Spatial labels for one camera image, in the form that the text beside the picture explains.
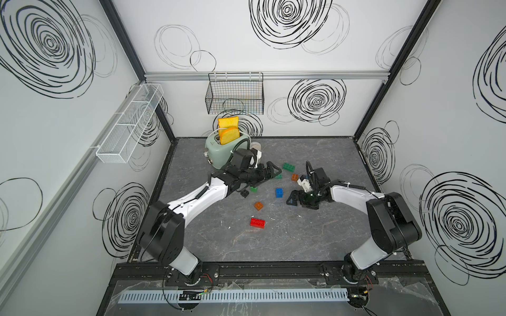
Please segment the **small orange lego brick front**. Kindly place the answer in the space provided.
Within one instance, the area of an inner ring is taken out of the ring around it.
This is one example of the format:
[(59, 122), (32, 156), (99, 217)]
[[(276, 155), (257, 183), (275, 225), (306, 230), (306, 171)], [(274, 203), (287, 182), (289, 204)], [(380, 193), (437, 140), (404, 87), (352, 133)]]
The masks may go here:
[(254, 207), (256, 208), (257, 211), (260, 211), (261, 209), (264, 208), (264, 205), (261, 202), (256, 202), (254, 204)]

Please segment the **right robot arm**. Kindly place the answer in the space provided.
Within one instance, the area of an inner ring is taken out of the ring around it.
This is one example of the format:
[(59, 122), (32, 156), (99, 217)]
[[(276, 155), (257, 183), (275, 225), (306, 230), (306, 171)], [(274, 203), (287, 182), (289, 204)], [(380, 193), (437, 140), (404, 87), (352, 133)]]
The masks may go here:
[(291, 192), (288, 205), (317, 210), (324, 201), (339, 202), (368, 216), (371, 237), (348, 253), (341, 267), (343, 278), (350, 284), (359, 283), (366, 278), (368, 268), (398, 250), (408, 251), (422, 238), (419, 224), (397, 192), (383, 194), (342, 180), (331, 181), (322, 168), (312, 169), (310, 165), (297, 184), (301, 189)]

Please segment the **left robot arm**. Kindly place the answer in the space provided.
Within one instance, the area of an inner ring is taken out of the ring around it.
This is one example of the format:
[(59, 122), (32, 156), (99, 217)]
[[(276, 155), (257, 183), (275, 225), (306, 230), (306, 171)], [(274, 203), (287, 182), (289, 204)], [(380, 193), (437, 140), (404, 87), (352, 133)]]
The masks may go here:
[(184, 247), (187, 225), (243, 184), (257, 187), (282, 174), (281, 168), (271, 161), (261, 163), (260, 158), (261, 152), (255, 149), (235, 150), (224, 166), (211, 173), (197, 189), (168, 203), (157, 201), (150, 205), (136, 244), (158, 263), (179, 271), (193, 283), (202, 274), (202, 262)]

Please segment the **blue square lego brick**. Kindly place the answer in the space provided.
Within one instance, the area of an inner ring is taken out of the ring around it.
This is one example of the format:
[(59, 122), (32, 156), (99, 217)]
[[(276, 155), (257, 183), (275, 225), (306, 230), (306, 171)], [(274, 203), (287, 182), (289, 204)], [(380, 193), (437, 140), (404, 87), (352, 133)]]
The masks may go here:
[(275, 196), (276, 196), (276, 198), (282, 198), (283, 197), (283, 189), (282, 188), (276, 188), (275, 189)]

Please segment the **dark green long lego brick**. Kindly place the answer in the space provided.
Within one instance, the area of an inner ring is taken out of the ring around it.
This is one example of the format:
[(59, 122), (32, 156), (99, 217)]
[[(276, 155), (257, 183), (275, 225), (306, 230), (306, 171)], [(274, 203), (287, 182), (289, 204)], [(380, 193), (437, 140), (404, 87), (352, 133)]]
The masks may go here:
[(290, 163), (283, 163), (282, 169), (286, 170), (286, 171), (289, 171), (289, 172), (294, 172), (295, 171), (295, 166), (292, 165), (292, 164), (290, 164)]

